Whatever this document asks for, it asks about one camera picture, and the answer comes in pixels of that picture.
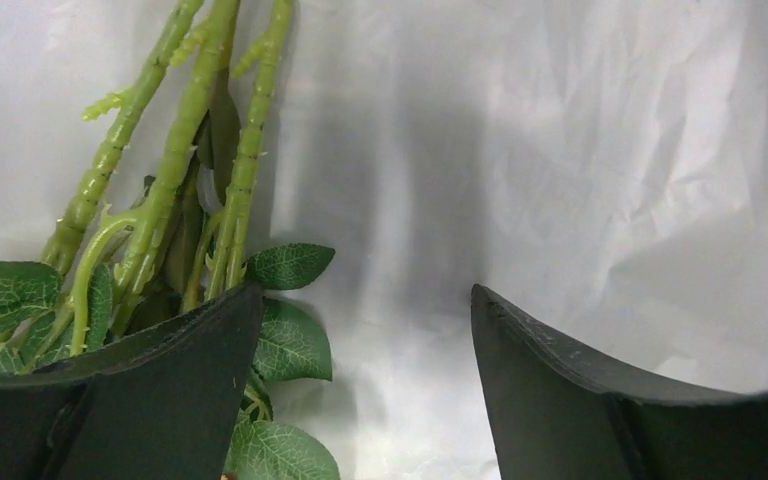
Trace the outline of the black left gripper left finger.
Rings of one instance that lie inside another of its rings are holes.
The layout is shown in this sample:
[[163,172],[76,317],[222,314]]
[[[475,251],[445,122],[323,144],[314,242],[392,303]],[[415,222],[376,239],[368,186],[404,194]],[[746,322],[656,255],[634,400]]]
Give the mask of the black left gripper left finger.
[[263,318],[254,283],[97,351],[0,374],[0,479],[217,479]]

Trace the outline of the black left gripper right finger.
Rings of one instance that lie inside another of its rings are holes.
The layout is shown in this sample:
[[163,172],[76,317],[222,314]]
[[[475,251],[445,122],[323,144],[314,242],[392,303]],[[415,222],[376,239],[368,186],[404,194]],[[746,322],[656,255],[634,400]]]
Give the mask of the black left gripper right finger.
[[768,479],[768,391],[635,367],[482,285],[471,323],[503,478]]

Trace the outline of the pink flower bouquet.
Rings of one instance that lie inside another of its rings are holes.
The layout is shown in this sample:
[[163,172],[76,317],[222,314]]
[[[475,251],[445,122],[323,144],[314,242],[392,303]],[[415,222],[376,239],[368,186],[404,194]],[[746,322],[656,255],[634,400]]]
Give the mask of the pink flower bouquet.
[[239,5],[195,21],[180,1],[128,88],[87,107],[117,115],[37,261],[0,260],[0,374],[25,375],[97,351],[254,283],[263,318],[217,479],[336,479],[328,449],[275,421],[265,385],[328,380],[324,330],[272,297],[309,285],[330,247],[247,254],[252,191],[275,77],[294,11],[276,1],[265,31],[233,62]]

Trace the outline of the white wrapping paper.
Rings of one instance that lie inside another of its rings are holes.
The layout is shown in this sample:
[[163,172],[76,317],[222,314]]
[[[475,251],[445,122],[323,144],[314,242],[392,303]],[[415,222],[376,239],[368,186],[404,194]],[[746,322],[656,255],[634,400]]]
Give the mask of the white wrapping paper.
[[625,363],[768,391],[768,1],[298,1],[248,244],[334,378],[273,392],[345,479],[505,479],[482,285]]

